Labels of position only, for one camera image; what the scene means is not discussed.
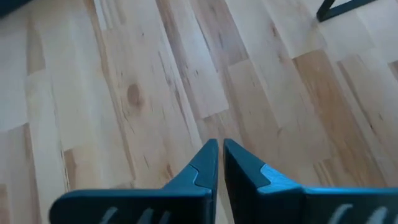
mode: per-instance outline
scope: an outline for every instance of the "wood grain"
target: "wood grain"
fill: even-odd
[[[0,222],[48,223],[69,190],[160,188],[209,138],[220,164],[233,138],[302,184],[398,186],[398,2],[318,7],[34,0],[2,18]]]

